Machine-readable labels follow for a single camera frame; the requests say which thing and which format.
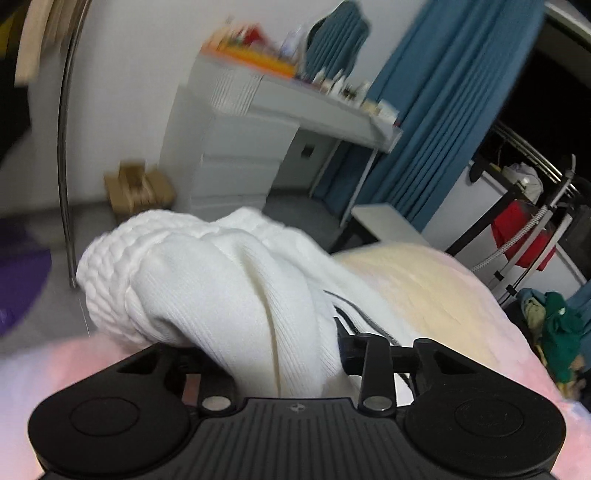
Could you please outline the white knit sweater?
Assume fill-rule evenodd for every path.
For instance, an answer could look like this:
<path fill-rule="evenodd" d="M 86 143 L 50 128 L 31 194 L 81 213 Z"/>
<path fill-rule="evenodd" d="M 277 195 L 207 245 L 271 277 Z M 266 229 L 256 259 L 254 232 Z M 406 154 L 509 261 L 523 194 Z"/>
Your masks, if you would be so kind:
<path fill-rule="evenodd" d="M 77 273 L 115 340 L 200 347 L 245 396 L 348 396 L 335 317 L 409 346 L 416 331 L 307 234 L 240 208 L 214 222 L 151 210 L 96 238 Z"/>

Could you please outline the pastel bed duvet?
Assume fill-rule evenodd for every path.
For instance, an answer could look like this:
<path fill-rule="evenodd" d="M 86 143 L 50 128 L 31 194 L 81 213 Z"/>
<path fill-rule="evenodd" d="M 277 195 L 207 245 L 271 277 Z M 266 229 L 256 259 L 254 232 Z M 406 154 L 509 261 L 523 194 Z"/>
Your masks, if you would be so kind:
<path fill-rule="evenodd" d="M 487 287 L 434 249 L 391 244 L 339 254 L 339 263 L 378 290 L 402 320 L 428 337 L 551 400 L 567 436 L 553 469 L 559 479 L 590 476 L 590 414 L 565 399 Z M 46 397 L 130 354 L 102 334 L 54 342 L 1 363 L 1 476 L 36 479 L 42 469 L 27 438 L 33 409 Z"/>

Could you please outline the white stool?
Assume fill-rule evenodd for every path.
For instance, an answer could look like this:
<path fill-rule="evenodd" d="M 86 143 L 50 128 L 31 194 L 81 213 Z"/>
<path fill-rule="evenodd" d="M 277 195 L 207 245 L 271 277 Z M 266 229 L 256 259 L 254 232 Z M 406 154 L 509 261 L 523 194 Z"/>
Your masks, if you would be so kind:
<path fill-rule="evenodd" d="M 429 246 L 429 242 L 390 204 L 358 205 L 352 210 L 352 219 L 378 242 Z"/>

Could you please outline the green hoodie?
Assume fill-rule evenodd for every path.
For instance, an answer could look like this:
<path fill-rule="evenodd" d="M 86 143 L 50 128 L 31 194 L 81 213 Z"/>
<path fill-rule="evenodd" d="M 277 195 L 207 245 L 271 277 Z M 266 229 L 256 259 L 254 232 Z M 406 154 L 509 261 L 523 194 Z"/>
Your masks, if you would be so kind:
<path fill-rule="evenodd" d="M 540 346 L 553 379 L 566 384 L 573 377 L 571 365 L 580 354 L 585 323 L 557 292 L 545 294 L 544 306 Z"/>

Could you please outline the white dressing table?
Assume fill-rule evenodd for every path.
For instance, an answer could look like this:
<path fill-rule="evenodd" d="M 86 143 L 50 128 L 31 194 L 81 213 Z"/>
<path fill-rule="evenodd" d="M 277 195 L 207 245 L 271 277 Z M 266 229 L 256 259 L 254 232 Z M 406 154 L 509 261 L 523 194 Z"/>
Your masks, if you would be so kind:
<path fill-rule="evenodd" d="M 392 122 L 294 80 L 197 55 L 168 119 L 159 166 L 175 210 L 211 221 L 242 206 L 263 208 L 297 133 L 389 153 Z"/>

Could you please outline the silver tripod stand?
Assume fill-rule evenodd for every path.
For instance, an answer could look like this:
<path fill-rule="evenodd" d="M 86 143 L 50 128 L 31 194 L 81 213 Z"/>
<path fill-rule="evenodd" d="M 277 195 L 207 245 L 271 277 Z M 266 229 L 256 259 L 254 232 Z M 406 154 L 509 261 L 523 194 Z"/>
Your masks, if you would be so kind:
<path fill-rule="evenodd" d="M 563 234 L 572 223 L 575 215 L 574 207 L 571 203 L 561 202 L 561 199 L 566 194 L 574 179 L 575 170 L 576 156 L 572 155 L 571 168 L 565 171 L 558 190 L 550 200 L 544 204 L 509 240 L 501 244 L 495 252 L 483 260 L 479 265 L 472 268 L 472 271 L 476 272 L 493 260 L 505 256 L 515 245 L 519 246 L 519 249 L 509 258 L 507 264 L 501 270 L 497 270 L 494 273 L 494 278 L 492 280 L 492 285 L 494 286 L 493 293 L 501 305 L 504 305 L 509 300 L 513 299 L 517 295 L 521 285 L 539 269 L 539 266 L 544 263 L 547 258 L 551 257 L 551 253 L 555 250 L 558 241 L 562 238 Z M 547 230 L 548 224 L 556 211 L 560 209 L 564 210 L 562 221 L 551 231 L 550 236 L 546 236 L 544 232 Z M 538 248 L 534 251 L 535 256 L 525 263 L 524 271 L 521 275 L 512 281 L 509 277 L 509 272 L 527 255 L 528 251 L 532 249 L 532 246 L 539 238 L 542 238 L 544 242 L 540 243 Z"/>

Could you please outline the cardboard box on floor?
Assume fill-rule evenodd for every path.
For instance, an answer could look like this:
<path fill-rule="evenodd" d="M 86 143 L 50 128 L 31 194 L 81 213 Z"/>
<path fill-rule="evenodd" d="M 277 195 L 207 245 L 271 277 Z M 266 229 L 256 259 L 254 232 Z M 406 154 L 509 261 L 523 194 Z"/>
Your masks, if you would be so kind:
<path fill-rule="evenodd" d="M 146 168 L 143 160 L 119 163 L 114 173 L 103 175 L 106 196 L 115 222 L 154 209 L 170 209 L 176 192 L 169 179 L 156 167 Z"/>

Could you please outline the dark window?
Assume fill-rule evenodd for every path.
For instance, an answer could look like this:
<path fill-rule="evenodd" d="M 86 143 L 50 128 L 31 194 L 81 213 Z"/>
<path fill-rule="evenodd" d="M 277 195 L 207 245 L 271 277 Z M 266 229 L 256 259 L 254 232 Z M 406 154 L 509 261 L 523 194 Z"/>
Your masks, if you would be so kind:
<path fill-rule="evenodd" d="M 546 187 L 574 167 L 569 194 L 590 203 L 590 42 L 547 16 L 473 157 L 473 175 L 524 163 Z"/>

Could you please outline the left blue curtain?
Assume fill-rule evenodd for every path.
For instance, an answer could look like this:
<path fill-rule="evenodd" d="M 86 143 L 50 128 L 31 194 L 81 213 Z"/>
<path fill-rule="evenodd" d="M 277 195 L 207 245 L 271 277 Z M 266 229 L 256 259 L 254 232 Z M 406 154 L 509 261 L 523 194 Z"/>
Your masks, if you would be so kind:
<path fill-rule="evenodd" d="M 509 96 L 545 20 L 542 1 L 429 1 L 369 97 L 398 110 L 389 154 L 339 146 L 315 199 L 339 218 L 349 203 L 393 206 L 417 230 L 439 209 Z"/>

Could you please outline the orange box on desk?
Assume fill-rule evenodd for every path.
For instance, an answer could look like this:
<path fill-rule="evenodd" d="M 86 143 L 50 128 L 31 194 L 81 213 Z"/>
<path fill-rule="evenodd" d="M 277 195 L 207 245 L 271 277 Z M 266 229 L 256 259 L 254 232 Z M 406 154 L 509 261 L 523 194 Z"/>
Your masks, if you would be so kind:
<path fill-rule="evenodd" d="M 297 75 L 297 67 L 294 64 L 252 48 L 229 44 L 215 48 L 204 45 L 200 52 L 281 78 L 293 79 Z"/>

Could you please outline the wavy black mirror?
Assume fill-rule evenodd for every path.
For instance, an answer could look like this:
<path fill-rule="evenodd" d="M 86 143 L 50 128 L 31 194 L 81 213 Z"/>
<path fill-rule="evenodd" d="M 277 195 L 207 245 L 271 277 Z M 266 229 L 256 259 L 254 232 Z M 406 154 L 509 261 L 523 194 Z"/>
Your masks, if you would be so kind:
<path fill-rule="evenodd" d="M 301 77 L 311 81 L 318 72 L 332 79 L 352 73 L 360 49 L 370 36 L 370 21 L 356 1 L 342 1 L 308 33 Z"/>

